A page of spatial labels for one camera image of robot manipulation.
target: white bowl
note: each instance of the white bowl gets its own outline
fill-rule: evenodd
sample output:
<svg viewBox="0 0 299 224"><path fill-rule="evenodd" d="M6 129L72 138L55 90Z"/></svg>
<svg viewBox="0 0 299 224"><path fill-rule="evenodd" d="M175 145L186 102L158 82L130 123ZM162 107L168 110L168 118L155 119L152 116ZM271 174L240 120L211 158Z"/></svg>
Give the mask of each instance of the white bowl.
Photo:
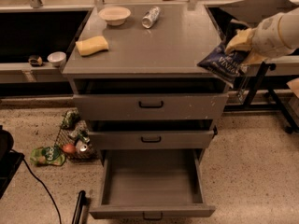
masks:
<svg viewBox="0 0 299 224"><path fill-rule="evenodd" d="M48 61L54 67L62 66L66 63L66 54L61 51L54 52L48 56Z"/></svg>
<svg viewBox="0 0 299 224"><path fill-rule="evenodd" d="M120 26L131 15L126 7L105 7L98 13L101 19L111 26Z"/></svg>

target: black cable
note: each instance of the black cable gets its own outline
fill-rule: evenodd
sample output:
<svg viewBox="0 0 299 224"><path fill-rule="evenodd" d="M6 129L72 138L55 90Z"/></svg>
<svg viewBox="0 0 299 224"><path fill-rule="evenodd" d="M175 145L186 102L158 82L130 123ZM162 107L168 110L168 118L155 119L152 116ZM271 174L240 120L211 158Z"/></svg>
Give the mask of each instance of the black cable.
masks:
<svg viewBox="0 0 299 224"><path fill-rule="evenodd" d="M52 200L52 202L53 202L53 204L54 204L54 206L55 206L55 208L56 208L56 211L57 211L57 214L58 214L58 218L59 218L59 223L62 224L62 218L61 218L61 216L60 216L59 209L58 209L58 207L57 207L57 205L56 205L56 202L54 201L52 195L50 194L48 188L47 188L46 185L43 183L43 181L40 180L40 179L39 179L39 178L32 172L32 170L30 169L30 167L29 167L27 161L25 160L25 158L23 158L22 160L24 161L24 163L25 163L25 165L26 165L26 167L27 167L29 173L30 173L30 174L31 174L31 175L32 175L32 176L33 176L39 183L42 184L42 186L45 188L46 192L49 194L49 196L50 196L50 198L51 198L51 200Z"/></svg>

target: open drawer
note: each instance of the open drawer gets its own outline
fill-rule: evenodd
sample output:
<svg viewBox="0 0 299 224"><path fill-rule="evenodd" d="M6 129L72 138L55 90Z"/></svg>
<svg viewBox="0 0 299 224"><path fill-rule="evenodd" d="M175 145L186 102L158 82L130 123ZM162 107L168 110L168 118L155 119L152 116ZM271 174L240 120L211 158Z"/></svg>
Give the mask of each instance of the open drawer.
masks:
<svg viewBox="0 0 299 224"><path fill-rule="evenodd" d="M141 217L210 217L199 161L192 149L110 150L104 164L97 219Z"/></svg>

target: speckled floor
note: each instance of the speckled floor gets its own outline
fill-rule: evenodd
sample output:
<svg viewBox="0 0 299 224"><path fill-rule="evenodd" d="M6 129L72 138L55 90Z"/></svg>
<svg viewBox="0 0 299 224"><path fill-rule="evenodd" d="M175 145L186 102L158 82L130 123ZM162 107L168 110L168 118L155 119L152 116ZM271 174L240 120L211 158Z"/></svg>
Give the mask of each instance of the speckled floor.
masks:
<svg viewBox="0 0 299 224"><path fill-rule="evenodd" d="M14 149L29 155L33 148L52 146L70 98L3 100L0 124L15 139ZM286 134L279 113L226 113L219 135L201 163L206 202L216 206L209 218L172 218L168 224L296 224L299 220L299 135ZM98 202L103 168L66 162L62 167L32 167L55 199L64 224L72 222L78 193L84 189L90 205ZM139 219L94 220L86 209L83 223L152 223ZM0 223L59 223L52 202L24 164L0 200Z"/></svg>

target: cabinet top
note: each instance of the cabinet top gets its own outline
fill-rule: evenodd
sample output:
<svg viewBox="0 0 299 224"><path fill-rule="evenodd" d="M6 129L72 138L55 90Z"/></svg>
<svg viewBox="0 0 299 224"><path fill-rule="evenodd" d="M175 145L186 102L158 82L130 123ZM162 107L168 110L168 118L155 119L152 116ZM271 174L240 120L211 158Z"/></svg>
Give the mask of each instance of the cabinet top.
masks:
<svg viewBox="0 0 299 224"><path fill-rule="evenodd" d="M96 8L93 10L79 40L102 35L109 51L81 57L75 47L64 68L65 76L212 76L197 66L221 42L204 5L197 4L195 10L188 10L188 3L121 6L131 10L121 26L107 25ZM146 29L141 21L153 6L161 8L160 17Z"/></svg>

